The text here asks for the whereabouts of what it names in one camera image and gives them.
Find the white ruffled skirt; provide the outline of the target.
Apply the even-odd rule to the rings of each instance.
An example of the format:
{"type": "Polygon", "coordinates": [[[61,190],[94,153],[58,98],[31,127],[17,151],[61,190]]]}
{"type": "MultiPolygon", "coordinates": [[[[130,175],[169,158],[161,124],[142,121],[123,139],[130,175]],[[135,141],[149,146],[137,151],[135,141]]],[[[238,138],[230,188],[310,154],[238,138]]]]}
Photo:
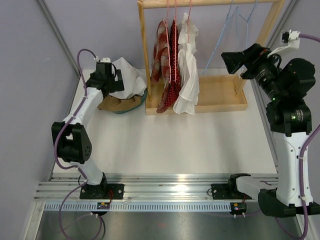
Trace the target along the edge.
{"type": "Polygon", "coordinates": [[[194,25],[192,20],[190,20],[191,44],[189,44],[187,37],[187,19],[188,13],[184,13],[179,25],[180,32],[177,57],[181,76],[181,90],[179,97],[173,105],[173,110],[176,114],[187,113],[194,115],[200,93],[198,66],[195,58],[195,53],[197,52],[196,38],[199,35],[199,29],[194,25]]]}

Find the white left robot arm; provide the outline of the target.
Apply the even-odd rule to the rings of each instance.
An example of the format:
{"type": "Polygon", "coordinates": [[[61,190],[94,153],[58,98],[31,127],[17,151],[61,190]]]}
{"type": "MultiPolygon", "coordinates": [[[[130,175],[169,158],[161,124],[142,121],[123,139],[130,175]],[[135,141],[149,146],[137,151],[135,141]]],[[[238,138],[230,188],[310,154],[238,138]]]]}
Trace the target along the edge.
{"type": "Polygon", "coordinates": [[[109,58],[97,60],[95,71],[84,82],[84,95],[63,121],[52,124],[55,160],[62,159],[69,163],[84,178],[80,186],[80,199],[123,199],[124,185],[109,183],[105,173],[92,159],[93,146],[86,131],[94,111],[104,98],[110,93],[123,90],[121,71],[109,58]]]}

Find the red polka dot skirt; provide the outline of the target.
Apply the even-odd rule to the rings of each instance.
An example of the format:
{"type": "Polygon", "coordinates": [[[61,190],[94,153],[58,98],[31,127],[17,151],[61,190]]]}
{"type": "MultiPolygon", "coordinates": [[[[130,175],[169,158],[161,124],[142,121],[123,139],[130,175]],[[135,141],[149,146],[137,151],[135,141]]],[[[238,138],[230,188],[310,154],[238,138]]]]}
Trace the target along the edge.
{"type": "Polygon", "coordinates": [[[170,65],[171,65],[171,83],[169,83],[168,87],[166,87],[166,98],[164,101],[164,110],[166,111],[169,107],[171,107],[176,100],[179,97],[179,93],[181,90],[181,75],[180,75],[180,70],[179,70],[179,64],[178,64],[178,80],[176,83],[174,83],[174,71],[173,71],[173,57],[172,57],[172,33],[173,33],[173,28],[171,26],[170,29],[170,40],[169,40],[169,44],[170,44],[170,65]]]}

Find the red plaid skirt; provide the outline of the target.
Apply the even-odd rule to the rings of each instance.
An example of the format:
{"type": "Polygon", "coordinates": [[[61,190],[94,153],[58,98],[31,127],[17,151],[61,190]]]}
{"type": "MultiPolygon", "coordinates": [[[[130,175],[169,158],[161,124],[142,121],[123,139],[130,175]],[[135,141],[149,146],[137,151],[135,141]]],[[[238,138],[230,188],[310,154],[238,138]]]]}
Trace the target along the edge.
{"type": "Polygon", "coordinates": [[[153,83],[158,83],[160,78],[163,78],[164,81],[161,99],[156,110],[158,114],[164,113],[169,108],[167,98],[170,89],[169,80],[171,78],[171,66],[169,57],[170,47],[167,37],[167,24],[162,20],[156,30],[156,39],[153,48],[152,71],[150,77],[153,83]]]}

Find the white shirt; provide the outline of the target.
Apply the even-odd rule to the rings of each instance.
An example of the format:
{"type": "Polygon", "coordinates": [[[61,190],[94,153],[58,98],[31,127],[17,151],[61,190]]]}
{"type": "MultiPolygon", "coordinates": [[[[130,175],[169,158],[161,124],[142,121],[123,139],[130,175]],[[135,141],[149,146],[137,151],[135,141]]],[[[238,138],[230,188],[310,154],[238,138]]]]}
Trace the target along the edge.
{"type": "Polygon", "coordinates": [[[117,99],[126,100],[133,96],[143,96],[147,88],[145,74],[132,66],[123,57],[112,62],[118,70],[121,70],[124,85],[123,91],[110,93],[117,99]]]}

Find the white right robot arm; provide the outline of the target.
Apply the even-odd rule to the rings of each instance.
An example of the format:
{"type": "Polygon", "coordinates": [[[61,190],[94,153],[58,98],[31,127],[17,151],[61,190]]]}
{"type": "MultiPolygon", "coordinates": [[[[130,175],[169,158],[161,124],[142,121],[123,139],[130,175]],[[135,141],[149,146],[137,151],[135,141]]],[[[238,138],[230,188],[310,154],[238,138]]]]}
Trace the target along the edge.
{"type": "Polygon", "coordinates": [[[255,80],[269,98],[266,116],[275,140],[278,184],[272,187],[248,173],[232,174],[227,183],[211,185],[212,198],[256,200],[264,215],[275,218],[318,215],[320,206],[313,200],[308,176],[312,114],[304,101],[316,83],[315,66],[293,58],[281,67],[281,56],[257,43],[221,57],[230,74],[245,67],[241,78],[255,80]]]}

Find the pink wire hanger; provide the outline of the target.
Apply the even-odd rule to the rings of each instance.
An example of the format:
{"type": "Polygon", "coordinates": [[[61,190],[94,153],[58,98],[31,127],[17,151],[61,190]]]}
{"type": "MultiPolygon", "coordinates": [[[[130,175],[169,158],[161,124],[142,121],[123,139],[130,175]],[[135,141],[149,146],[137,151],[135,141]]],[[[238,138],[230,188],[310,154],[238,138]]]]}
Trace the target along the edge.
{"type": "Polygon", "coordinates": [[[167,43],[167,54],[168,54],[168,67],[169,67],[169,81],[170,84],[172,81],[171,76],[171,55],[170,55],[170,41],[169,41],[169,27],[168,27],[168,19],[169,19],[169,0],[166,1],[166,18],[163,19],[166,31],[166,43],[167,43]]]}
{"type": "Polygon", "coordinates": [[[172,60],[173,60],[173,82],[176,84],[178,80],[178,26],[177,26],[177,1],[174,1],[174,17],[172,21],[172,60]]]}
{"type": "Polygon", "coordinates": [[[193,7],[193,0],[189,1],[189,11],[187,17],[187,42],[191,44],[191,11],[193,7]]]}

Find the brown skirt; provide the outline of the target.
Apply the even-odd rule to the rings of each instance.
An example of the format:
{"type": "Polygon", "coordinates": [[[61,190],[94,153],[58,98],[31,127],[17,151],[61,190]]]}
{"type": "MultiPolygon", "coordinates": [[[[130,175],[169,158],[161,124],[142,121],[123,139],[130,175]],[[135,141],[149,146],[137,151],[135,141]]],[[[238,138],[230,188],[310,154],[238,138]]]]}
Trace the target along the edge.
{"type": "Polygon", "coordinates": [[[104,110],[108,112],[112,112],[112,110],[117,109],[117,105],[120,104],[122,99],[116,98],[114,96],[107,96],[104,100],[98,105],[99,110],[104,110]]]}

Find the blue wire hanger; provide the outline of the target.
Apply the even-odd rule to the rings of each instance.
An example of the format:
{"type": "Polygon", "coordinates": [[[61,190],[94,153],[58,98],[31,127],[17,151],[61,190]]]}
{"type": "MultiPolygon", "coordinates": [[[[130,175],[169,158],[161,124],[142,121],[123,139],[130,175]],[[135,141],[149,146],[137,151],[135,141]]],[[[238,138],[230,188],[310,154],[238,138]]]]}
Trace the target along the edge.
{"type": "Polygon", "coordinates": [[[214,58],[214,56],[215,56],[215,54],[216,54],[216,51],[217,51],[217,49],[219,48],[219,46],[220,46],[220,44],[221,44],[221,42],[222,42],[222,38],[223,38],[223,36],[224,36],[224,34],[225,34],[225,30],[226,30],[226,28],[227,28],[227,25],[228,25],[228,24],[233,20],[233,18],[234,18],[234,14],[231,13],[231,10],[232,10],[232,7],[233,7],[234,3],[235,3],[235,1],[232,0],[232,1],[231,1],[231,4],[230,4],[230,6],[229,6],[228,12],[227,12],[225,21],[224,21],[224,25],[223,25],[222,30],[221,30],[221,32],[220,32],[219,38],[218,38],[218,40],[217,40],[217,42],[216,42],[216,45],[215,45],[215,47],[214,47],[214,49],[213,49],[213,51],[212,51],[212,53],[211,53],[211,55],[210,55],[210,58],[209,58],[208,62],[206,63],[206,66],[205,66],[205,68],[204,68],[204,70],[203,70],[203,72],[202,72],[202,75],[204,75],[204,74],[207,72],[207,69],[209,68],[209,66],[210,66],[210,64],[211,64],[211,62],[212,62],[212,60],[213,60],[213,58],[214,58]]]}
{"type": "Polygon", "coordinates": [[[240,42],[240,33],[239,33],[239,24],[238,24],[238,19],[241,19],[245,22],[245,47],[247,48],[249,45],[249,25],[253,16],[253,13],[255,11],[255,8],[257,6],[258,1],[255,0],[254,5],[252,7],[251,12],[249,13],[248,17],[244,17],[240,10],[239,7],[237,6],[235,9],[235,34],[237,37],[238,42],[240,42]]]}

